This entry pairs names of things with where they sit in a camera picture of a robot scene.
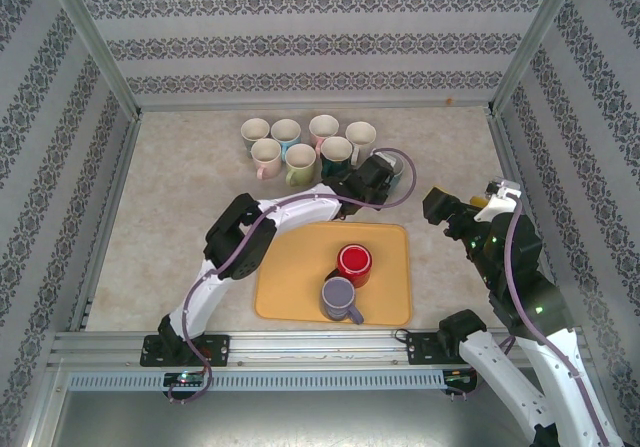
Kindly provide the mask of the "dark green mug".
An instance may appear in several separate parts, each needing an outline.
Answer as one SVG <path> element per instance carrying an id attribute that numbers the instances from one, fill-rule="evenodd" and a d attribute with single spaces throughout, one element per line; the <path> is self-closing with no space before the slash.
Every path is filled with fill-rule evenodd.
<path id="1" fill-rule="evenodd" d="M 344 137 L 327 138 L 321 145 L 321 177 L 339 176 L 351 166 L 352 144 Z"/>

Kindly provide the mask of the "white hexagonal mug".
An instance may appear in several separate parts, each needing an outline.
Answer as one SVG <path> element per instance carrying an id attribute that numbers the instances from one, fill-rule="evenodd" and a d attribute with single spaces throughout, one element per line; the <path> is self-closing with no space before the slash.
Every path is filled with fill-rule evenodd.
<path id="1" fill-rule="evenodd" d="M 370 155 L 377 131 L 370 123 L 357 121 L 347 126 L 345 136 L 352 145 L 351 164 L 356 166 Z"/>

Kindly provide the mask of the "light green mug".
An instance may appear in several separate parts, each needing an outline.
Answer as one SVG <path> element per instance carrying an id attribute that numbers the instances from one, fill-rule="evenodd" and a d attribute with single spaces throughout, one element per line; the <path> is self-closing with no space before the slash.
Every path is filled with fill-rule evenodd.
<path id="1" fill-rule="evenodd" d="M 290 147 L 285 155 L 287 175 L 285 183 L 289 187 L 309 185 L 315 174 L 315 150 L 306 144 L 296 144 Z"/>

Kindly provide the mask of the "pink hexagonal mug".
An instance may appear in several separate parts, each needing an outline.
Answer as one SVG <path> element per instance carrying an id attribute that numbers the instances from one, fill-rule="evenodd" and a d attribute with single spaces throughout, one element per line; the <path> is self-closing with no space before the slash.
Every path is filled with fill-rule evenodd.
<path id="1" fill-rule="evenodd" d="M 335 136 L 339 131 L 338 120 L 328 114 L 313 117 L 309 122 L 311 145 L 319 150 L 322 143 L 329 137 Z"/>

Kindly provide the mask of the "red mug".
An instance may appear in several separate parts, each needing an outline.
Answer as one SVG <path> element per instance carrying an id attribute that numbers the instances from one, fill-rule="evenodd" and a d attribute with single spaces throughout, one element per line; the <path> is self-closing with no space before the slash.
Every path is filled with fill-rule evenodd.
<path id="1" fill-rule="evenodd" d="M 334 277 L 347 279 L 355 289 L 363 287 L 370 278 L 373 257 L 361 244 L 348 244 L 342 247 L 336 257 L 336 266 L 326 280 Z"/>

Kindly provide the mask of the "light blue mug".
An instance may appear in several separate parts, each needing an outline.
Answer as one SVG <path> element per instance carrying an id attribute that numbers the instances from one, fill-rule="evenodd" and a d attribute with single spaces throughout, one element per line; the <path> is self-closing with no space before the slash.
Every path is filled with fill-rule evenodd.
<path id="1" fill-rule="evenodd" d="M 281 119 L 271 126 L 271 136 L 280 144 L 285 156 L 290 147 L 301 141 L 301 126 L 293 119 Z"/>

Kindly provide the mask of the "light pink mug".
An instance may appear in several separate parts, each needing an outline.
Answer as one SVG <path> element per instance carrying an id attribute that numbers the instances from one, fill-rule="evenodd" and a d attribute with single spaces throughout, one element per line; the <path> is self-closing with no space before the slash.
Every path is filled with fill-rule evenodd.
<path id="1" fill-rule="evenodd" d="M 279 175 L 282 167 L 282 149 L 276 140 L 258 140 L 251 148 L 251 156 L 259 180 L 269 180 Z"/>

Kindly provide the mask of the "purple mug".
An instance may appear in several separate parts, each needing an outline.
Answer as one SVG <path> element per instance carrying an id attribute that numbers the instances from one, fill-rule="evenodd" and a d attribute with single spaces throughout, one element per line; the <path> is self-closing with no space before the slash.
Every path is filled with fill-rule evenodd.
<path id="1" fill-rule="evenodd" d="M 364 317 L 356 306 L 355 287 L 346 278 L 328 279 L 322 286 L 320 302 L 325 316 L 332 321 L 348 319 L 356 325 L 364 323 Z"/>

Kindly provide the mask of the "grey mug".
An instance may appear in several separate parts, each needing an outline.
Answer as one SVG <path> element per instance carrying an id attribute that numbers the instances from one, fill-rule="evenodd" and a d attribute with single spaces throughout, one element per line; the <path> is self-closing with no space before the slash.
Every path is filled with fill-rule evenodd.
<path id="1" fill-rule="evenodd" d="M 241 126 L 241 136 L 246 149 L 246 154 L 251 157 L 253 145 L 270 134 L 270 124 L 262 118 L 251 118 L 246 120 Z"/>

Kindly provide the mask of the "yellow tray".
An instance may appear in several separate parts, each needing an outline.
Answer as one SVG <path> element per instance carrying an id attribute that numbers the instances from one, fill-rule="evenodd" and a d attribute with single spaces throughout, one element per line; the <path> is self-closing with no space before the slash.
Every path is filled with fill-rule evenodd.
<path id="1" fill-rule="evenodd" d="M 356 307 L 368 326 L 400 327 L 412 317 L 407 231 L 394 224 L 319 222 L 286 232 L 270 245 L 256 277 L 254 308 L 270 320 L 327 323 L 321 287 L 339 250 L 357 243 L 372 254 Z"/>

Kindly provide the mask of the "left circuit board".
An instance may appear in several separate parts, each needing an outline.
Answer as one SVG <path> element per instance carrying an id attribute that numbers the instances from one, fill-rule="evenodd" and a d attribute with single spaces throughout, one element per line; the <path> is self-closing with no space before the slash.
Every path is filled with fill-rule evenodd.
<path id="1" fill-rule="evenodd" d="M 163 378 L 165 388 L 200 388 L 204 384 L 205 375 L 200 372 L 175 372 L 166 373 Z"/>

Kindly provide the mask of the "aluminium side rail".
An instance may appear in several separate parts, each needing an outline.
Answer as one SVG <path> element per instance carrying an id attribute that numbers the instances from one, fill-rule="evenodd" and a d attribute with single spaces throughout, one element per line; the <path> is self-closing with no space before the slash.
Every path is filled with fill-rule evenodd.
<path id="1" fill-rule="evenodd" d="M 86 318 L 98 288 L 142 120 L 143 114 L 140 113 L 136 120 L 131 121 L 126 135 L 122 138 L 66 331 L 77 332 L 86 327 Z"/>
<path id="2" fill-rule="evenodd" d="M 485 114 L 498 160 L 502 169 L 501 176 L 509 181 L 519 184 L 521 190 L 520 199 L 523 206 L 523 213 L 532 222 L 536 235 L 539 238 L 542 238 L 543 235 L 541 233 L 539 223 L 537 222 L 536 214 L 527 198 L 525 182 L 523 180 L 523 177 L 520 175 L 517 159 L 507 138 L 503 122 L 499 117 L 496 117 L 489 109 L 486 109 Z M 558 307 L 560 308 L 557 316 L 562 320 L 564 328 L 572 330 L 573 319 L 568 309 L 566 300 L 563 297 L 559 286 L 555 282 L 555 279 L 553 278 L 553 273 L 551 272 L 551 269 L 549 267 L 547 252 L 545 248 L 541 249 L 538 263 L 538 270 L 554 287 L 553 299 L 559 302 Z"/>

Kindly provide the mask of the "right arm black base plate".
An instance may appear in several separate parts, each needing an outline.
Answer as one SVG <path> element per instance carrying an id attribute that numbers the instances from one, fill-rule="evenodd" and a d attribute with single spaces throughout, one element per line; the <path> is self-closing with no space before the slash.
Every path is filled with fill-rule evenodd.
<path id="1" fill-rule="evenodd" d="M 410 332 L 406 336 L 406 351 L 410 365 L 450 365 L 466 366 L 465 361 L 454 345 L 456 337 L 443 331 Z"/>

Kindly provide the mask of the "aluminium mounting rail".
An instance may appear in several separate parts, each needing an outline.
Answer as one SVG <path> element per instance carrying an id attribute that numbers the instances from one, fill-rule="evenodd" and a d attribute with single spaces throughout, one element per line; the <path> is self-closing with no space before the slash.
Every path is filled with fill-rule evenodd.
<path id="1" fill-rule="evenodd" d="M 144 332 L 67 332 L 55 335 L 49 369 L 133 371 Z M 408 368 L 406 347 L 391 330 L 231 332 L 229 370 L 380 370 Z"/>

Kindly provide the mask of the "aluminium frame post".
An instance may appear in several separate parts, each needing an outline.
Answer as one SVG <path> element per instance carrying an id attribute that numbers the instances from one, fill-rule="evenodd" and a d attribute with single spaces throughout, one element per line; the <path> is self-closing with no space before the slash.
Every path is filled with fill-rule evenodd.
<path id="1" fill-rule="evenodd" d="M 539 48 L 565 0 L 542 0 L 497 90 L 489 102 L 489 112 L 497 117 L 505 108 L 529 62 Z"/>
<path id="2" fill-rule="evenodd" d="M 137 120 L 141 108 L 83 0 L 59 0 L 93 57 L 111 91 L 129 119 Z"/>

